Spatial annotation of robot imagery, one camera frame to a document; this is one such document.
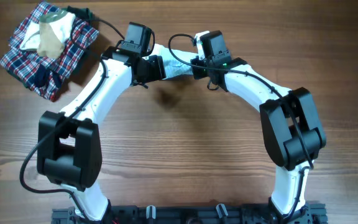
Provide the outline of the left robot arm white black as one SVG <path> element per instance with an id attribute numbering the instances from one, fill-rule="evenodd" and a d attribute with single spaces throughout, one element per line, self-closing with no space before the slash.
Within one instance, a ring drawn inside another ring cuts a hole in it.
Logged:
<path id="1" fill-rule="evenodd" d="M 152 55 L 154 38 L 150 28 L 129 23 L 121 42 L 100 56 L 83 91 L 59 113 L 46 111 L 40 118 L 37 171 L 70 194 L 75 220 L 107 219 L 110 203 L 97 182 L 103 159 L 99 125 L 127 88 L 166 77 L 162 57 Z"/>

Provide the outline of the light blue striped shorts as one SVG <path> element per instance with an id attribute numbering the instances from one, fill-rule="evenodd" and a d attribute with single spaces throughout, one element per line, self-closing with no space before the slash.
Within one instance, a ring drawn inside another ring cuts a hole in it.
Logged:
<path id="1" fill-rule="evenodd" d="M 173 50 L 173 53 L 181 60 L 190 63 L 196 58 L 197 54 L 192 52 L 184 52 L 181 50 Z M 167 47 L 160 44 L 155 44 L 151 55 L 158 55 L 162 57 L 163 67 L 165 70 L 165 80 L 175 78 L 180 75 L 193 75 L 192 67 L 185 65 L 178 61 L 169 51 Z"/>

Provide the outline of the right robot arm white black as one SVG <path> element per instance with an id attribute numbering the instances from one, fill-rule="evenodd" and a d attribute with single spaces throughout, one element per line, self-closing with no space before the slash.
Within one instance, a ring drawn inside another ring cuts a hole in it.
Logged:
<path id="1" fill-rule="evenodd" d="M 312 94 L 274 84 L 245 60 L 232 58 L 219 30 L 196 34 L 193 44 L 195 78 L 209 77 L 215 89 L 241 97 L 259 112 L 265 149 L 276 165 L 272 209 L 283 220 L 300 215 L 308 172 L 326 145 Z"/>

